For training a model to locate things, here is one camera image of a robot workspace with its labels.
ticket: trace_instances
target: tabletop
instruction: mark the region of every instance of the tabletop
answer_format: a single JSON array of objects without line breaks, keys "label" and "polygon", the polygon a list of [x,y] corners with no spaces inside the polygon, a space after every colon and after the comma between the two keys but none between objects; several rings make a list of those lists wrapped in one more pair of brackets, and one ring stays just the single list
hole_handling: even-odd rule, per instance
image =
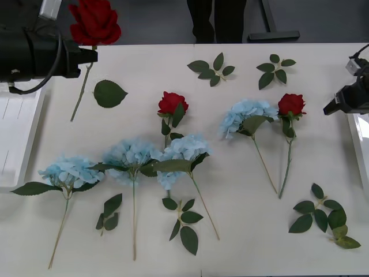
[{"label": "tabletop", "polygon": [[[330,116],[323,108],[334,93],[354,82],[345,65],[361,44],[247,44],[99,47],[99,62],[91,70],[86,93],[74,122],[85,67],[78,79],[54,78],[42,109],[27,181],[41,181],[37,170],[58,156],[84,155],[100,161],[121,139],[140,136],[163,147],[161,119],[156,115],[163,91],[186,97],[189,110],[178,127],[183,134],[202,133],[212,155],[195,171],[197,182],[220,233],[218,241],[207,217],[194,226],[199,250],[193,256],[179,237],[169,242],[176,219],[161,198],[165,190],[155,178],[143,178],[137,188],[137,260],[132,260],[132,191],[106,178],[95,188],[76,194],[66,218],[54,265],[47,264],[63,216],[65,200],[57,192],[22,197],[0,195],[0,272],[3,276],[269,276],[359,275],[369,272],[368,201],[363,194],[351,133],[344,113]],[[227,82],[211,88],[188,69],[196,59],[212,62],[223,52],[236,67]],[[273,82],[259,91],[262,72],[256,66],[270,54],[294,59],[286,85]],[[118,83],[128,95],[117,107],[97,105],[92,91],[102,79]],[[217,136],[219,124],[241,99],[268,100],[272,106],[285,93],[302,94],[307,113],[295,124],[297,139],[283,198],[279,200],[253,142]],[[271,177],[280,187],[287,148],[279,123],[257,131],[259,148]],[[314,200],[311,184],[319,184],[347,214],[349,235],[362,247],[343,250],[315,223],[304,234],[289,234],[299,216],[293,207]],[[123,193],[119,224],[102,237],[95,230],[103,203]],[[172,195],[196,198],[194,210],[206,215],[190,179],[183,177]]]}]

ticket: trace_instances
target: red rose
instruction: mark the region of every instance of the red rose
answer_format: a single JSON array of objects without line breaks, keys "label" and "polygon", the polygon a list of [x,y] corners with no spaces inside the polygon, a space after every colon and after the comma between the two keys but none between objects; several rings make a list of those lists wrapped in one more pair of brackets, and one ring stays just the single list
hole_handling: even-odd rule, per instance
[{"label": "red rose", "polygon": [[304,106],[305,104],[304,100],[302,99],[302,95],[296,94],[286,93],[278,102],[280,115],[288,115],[289,111],[291,111],[293,115],[306,114],[302,112]]},{"label": "red rose", "polygon": [[121,28],[116,23],[118,16],[109,1],[80,0],[80,6],[69,5],[69,10],[77,21],[70,26],[75,42],[91,46],[111,44],[121,36]]},{"label": "red rose", "polygon": [[158,113],[173,115],[179,103],[182,103],[184,112],[186,112],[189,108],[189,105],[186,103],[185,98],[182,95],[178,95],[174,92],[168,93],[164,91],[164,97],[159,102],[160,110]]}]

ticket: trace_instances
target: hydrangea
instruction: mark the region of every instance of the hydrangea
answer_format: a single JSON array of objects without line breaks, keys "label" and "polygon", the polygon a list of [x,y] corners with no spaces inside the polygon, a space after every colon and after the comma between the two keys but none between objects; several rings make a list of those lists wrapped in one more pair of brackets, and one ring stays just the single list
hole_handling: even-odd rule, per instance
[{"label": "hydrangea", "polygon": [[[208,142],[200,134],[190,134],[186,137],[173,140],[171,145],[164,150],[164,153],[152,152],[151,157],[160,162],[164,160],[194,160],[203,153],[212,153]],[[184,174],[184,172],[180,171],[158,171],[157,180],[164,189],[170,190],[177,179]]]},{"label": "hydrangea", "polygon": [[[134,140],[122,140],[113,146],[103,156],[103,162],[114,166],[139,167],[151,160],[151,153],[155,156],[161,153],[152,143],[142,141],[140,138]],[[132,176],[129,171],[108,170],[109,174],[123,185],[133,186],[138,184],[137,176]]]},{"label": "hydrangea", "polygon": [[267,101],[243,99],[234,104],[231,110],[227,112],[220,124],[219,135],[223,137],[225,134],[225,138],[233,138],[231,133],[237,132],[242,122],[254,115],[264,115],[278,120],[278,109],[271,107]]},{"label": "hydrangea", "polygon": [[98,170],[88,169],[96,163],[80,156],[66,158],[60,157],[56,163],[48,166],[44,171],[39,170],[39,174],[46,183],[51,186],[72,186],[76,189],[85,183],[94,184],[104,178],[104,173]]}]

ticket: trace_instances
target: white tray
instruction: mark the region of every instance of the white tray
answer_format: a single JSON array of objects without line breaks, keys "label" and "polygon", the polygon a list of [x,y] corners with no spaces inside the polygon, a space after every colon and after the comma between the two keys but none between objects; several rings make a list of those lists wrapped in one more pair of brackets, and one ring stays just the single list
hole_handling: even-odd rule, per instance
[{"label": "white tray", "polygon": [[[17,83],[30,89],[39,82]],[[29,154],[40,117],[45,90],[29,95],[9,93],[7,84],[0,84],[0,193],[24,184]]]}]

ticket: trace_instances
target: person's leg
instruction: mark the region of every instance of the person's leg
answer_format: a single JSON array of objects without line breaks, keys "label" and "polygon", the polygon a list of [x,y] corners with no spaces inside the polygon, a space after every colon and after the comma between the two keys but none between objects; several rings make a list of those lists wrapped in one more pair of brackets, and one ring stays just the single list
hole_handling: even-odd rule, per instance
[{"label": "person's leg", "polygon": [[213,43],[214,29],[209,21],[213,0],[187,0],[194,28],[196,43]]},{"label": "person's leg", "polygon": [[243,15],[247,0],[215,0],[217,43],[242,43]]}]

